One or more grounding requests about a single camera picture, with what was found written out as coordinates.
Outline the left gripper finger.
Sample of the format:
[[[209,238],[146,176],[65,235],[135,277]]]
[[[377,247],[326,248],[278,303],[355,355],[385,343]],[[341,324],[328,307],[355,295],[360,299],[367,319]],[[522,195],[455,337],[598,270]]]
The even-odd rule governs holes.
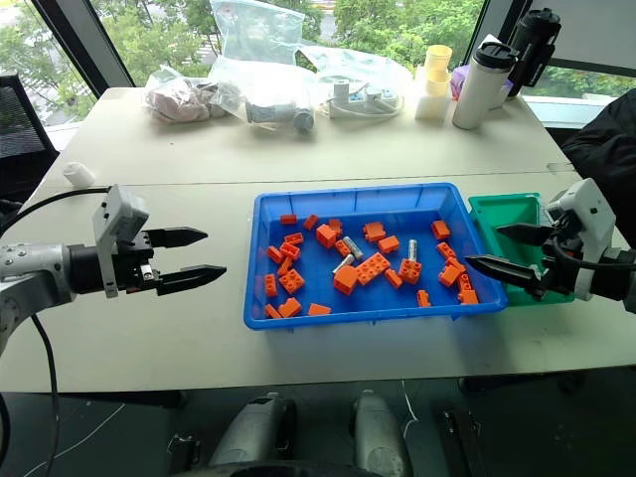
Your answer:
[[[152,247],[182,247],[206,239],[207,237],[207,233],[189,227],[149,231],[149,240]]]
[[[187,291],[207,285],[227,272],[224,266],[196,265],[162,274],[156,286],[158,296]]]

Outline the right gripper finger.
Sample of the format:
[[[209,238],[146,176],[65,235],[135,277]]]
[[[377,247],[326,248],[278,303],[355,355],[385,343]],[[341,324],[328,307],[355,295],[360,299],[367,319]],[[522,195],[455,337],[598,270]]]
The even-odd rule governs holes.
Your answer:
[[[516,223],[496,228],[496,232],[515,242],[542,245],[554,232],[551,226]]]
[[[531,267],[491,254],[467,255],[465,260],[474,269],[490,278],[522,288],[536,301],[541,301],[546,295],[540,275]]]

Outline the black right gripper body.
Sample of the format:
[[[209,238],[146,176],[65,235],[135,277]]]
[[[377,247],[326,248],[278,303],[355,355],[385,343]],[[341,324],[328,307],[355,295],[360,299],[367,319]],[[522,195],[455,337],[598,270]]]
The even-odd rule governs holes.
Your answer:
[[[576,216],[561,216],[550,228],[545,228],[541,242],[545,269],[540,280],[541,298],[549,292],[561,295],[573,292],[579,271],[576,262],[582,259],[581,230]]]

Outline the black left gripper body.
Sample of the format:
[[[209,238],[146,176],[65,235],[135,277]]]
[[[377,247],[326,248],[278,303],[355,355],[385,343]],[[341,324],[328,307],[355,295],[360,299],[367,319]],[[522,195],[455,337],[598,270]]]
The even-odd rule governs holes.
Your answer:
[[[156,290],[160,272],[150,264],[154,246],[164,245],[164,230],[141,231],[131,240],[116,243],[116,284],[119,291],[136,293]]]

